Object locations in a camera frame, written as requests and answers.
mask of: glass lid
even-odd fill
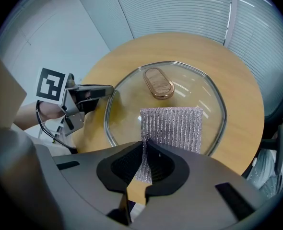
[[[126,76],[110,96],[104,128],[112,146],[141,140],[141,108],[203,109],[201,153],[211,155],[226,124],[224,101],[204,72],[179,62],[142,66]]]

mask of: white wall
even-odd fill
[[[27,92],[23,105],[36,101],[40,67],[71,72],[80,83],[109,52],[79,0],[34,0],[16,14],[0,36],[0,57]],[[35,127],[28,133],[37,136],[38,131]]]

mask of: silver sponge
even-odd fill
[[[142,163],[135,179],[152,183],[147,163],[147,141],[200,153],[203,110],[197,107],[141,109]]]

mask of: round wooden table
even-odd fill
[[[223,137],[212,157],[241,175],[254,158],[262,137],[264,107],[253,75],[245,64],[221,44],[187,33],[159,33],[129,41],[104,56],[82,84],[116,86],[136,68],[154,62],[178,61],[205,72],[220,91],[227,109]],[[108,98],[85,117],[84,128],[73,134],[81,152],[111,147],[103,128]],[[148,184],[133,180],[129,199],[145,203]]]

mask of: person's arm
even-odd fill
[[[41,102],[39,109],[40,118],[43,122],[49,119],[62,117],[64,115],[59,106],[52,103]],[[37,125],[36,102],[21,106],[13,123],[22,130],[26,130]]]

